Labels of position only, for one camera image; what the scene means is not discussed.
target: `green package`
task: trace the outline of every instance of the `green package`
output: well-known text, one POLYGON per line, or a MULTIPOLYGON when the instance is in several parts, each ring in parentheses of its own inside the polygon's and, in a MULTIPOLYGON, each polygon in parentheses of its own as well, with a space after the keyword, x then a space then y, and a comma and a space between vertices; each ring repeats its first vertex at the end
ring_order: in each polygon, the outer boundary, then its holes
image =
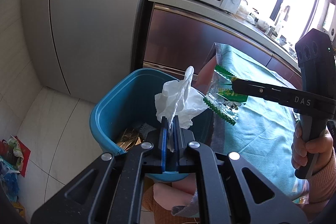
POLYGON ((239 108, 246 103, 248 96, 232 90, 232 82, 238 79, 223 67, 216 65, 209 90, 204 102, 222 119, 235 125, 239 108))

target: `crumpled tissue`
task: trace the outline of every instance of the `crumpled tissue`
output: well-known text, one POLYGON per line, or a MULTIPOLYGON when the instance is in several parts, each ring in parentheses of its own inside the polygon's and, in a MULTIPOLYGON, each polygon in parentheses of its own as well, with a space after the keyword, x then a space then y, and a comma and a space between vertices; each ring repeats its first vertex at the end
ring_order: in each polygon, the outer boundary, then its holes
POLYGON ((192 118, 208 108, 203 95, 191 86, 194 67, 187 68, 184 79, 164 83, 162 93, 155 95, 156 117, 159 122, 162 116, 168 120, 169 128, 174 116, 178 116, 181 128, 188 129, 193 125, 192 118))

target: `countertop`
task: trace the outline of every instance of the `countertop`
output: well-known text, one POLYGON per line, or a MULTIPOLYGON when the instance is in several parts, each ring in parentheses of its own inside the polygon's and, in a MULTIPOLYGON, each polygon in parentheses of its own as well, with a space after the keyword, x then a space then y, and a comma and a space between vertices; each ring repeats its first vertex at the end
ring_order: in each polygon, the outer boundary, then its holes
POLYGON ((288 62, 298 72, 300 72, 297 61, 279 44, 267 37, 263 32, 250 23, 240 20, 227 12, 207 5, 197 0, 149 0, 155 3, 169 5, 179 9, 187 10, 195 14, 202 15, 218 23, 221 23, 242 35, 254 40, 258 44, 270 50, 273 54, 288 62))

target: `blue towel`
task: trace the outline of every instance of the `blue towel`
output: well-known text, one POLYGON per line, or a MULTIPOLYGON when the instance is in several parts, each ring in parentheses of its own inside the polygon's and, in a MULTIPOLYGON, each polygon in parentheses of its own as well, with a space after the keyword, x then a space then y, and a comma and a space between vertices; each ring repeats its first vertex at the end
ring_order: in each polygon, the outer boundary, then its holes
MULTIPOLYGON (((225 44, 215 44, 217 63, 238 78, 294 88, 276 72, 225 44)), ((291 164, 295 119, 289 107, 249 96, 237 123, 225 123, 223 154, 240 153, 292 200, 306 190, 291 164)))

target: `hand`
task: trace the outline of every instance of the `hand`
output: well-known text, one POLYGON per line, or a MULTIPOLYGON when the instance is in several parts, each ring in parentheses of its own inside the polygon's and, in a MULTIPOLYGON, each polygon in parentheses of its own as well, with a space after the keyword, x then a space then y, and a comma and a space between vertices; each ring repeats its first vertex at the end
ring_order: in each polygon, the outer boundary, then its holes
POLYGON ((292 144, 292 165, 295 169, 299 169, 300 166, 306 166, 307 164, 307 152, 320 153, 313 169, 313 174, 315 174, 329 163, 333 153, 333 138, 327 129, 323 135, 306 143, 302 140, 301 135, 301 124, 298 122, 292 144))

